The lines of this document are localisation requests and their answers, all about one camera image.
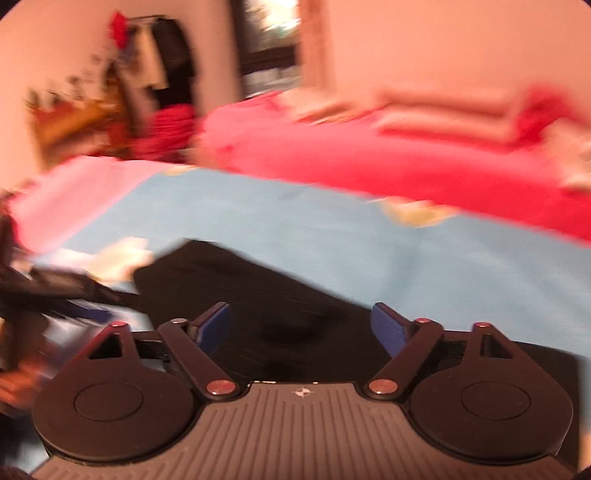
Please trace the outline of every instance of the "window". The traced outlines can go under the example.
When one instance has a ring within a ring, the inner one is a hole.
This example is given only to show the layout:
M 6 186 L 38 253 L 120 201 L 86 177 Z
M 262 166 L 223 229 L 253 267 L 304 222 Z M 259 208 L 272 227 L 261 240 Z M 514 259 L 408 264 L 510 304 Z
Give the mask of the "window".
M 230 0 L 244 97 L 298 82 L 297 0 Z

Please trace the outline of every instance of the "pillow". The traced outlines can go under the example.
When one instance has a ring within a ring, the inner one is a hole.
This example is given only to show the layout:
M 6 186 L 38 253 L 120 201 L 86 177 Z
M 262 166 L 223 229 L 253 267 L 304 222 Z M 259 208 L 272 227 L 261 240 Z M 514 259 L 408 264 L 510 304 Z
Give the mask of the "pillow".
M 467 88 L 446 89 L 428 83 L 397 83 L 377 93 L 381 105 L 417 105 L 452 108 L 484 115 L 508 114 L 517 98 L 508 89 Z
M 571 130 L 580 125 L 569 94 L 559 87 L 537 84 L 524 92 L 521 107 L 515 115 L 515 125 L 521 140 L 536 143 L 542 139 L 542 131 L 560 119 L 571 120 Z
M 390 107 L 373 127 L 381 132 L 451 135 L 503 145 L 515 141 L 513 122 L 509 119 L 442 108 Z
M 296 87 L 277 96 L 294 121 L 315 121 L 352 108 L 352 103 L 334 93 L 315 88 Z
M 591 129 L 566 118 L 542 130 L 542 152 L 552 160 L 567 189 L 591 191 Z

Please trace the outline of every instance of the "mattress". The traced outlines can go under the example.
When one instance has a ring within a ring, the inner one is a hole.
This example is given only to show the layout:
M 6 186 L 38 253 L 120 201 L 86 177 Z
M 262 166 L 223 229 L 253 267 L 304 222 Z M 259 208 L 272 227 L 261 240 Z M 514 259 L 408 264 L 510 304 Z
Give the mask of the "mattress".
M 534 148 L 380 134 L 371 128 L 372 115 L 338 124 L 296 123 L 275 96 L 221 107 L 205 120 L 203 141 L 222 168 L 432 200 L 591 241 L 591 196 L 561 189 L 556 168 Z

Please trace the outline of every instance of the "light blue blanket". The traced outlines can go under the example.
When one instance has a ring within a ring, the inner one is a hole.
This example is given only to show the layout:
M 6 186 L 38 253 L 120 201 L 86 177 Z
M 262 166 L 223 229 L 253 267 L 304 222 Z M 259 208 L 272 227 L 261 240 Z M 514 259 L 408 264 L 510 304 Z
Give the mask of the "light blue blanket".
M 150 178 L 62 247 L 94 254 L 125 236 L 157 255 L 218 242 L 368 307 L 591 353 L 591 249 L 546 232 L 468 215 L 406 228 L 367 198 L 192 170 Z

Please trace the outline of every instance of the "logo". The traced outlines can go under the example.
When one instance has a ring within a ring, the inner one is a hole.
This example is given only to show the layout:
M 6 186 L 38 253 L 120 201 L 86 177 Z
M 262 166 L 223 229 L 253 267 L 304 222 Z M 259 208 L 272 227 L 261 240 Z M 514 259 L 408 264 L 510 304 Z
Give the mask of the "logo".
M 310 390 L 309 388 L 306 387 L 301 387 L 298 388 L 297 390 L 294 390 L 292 393 L 295 393 L 298 397 L 300 398 L 304 398 L 307 397 L 308 395 L 312 395 L 312 390 Z

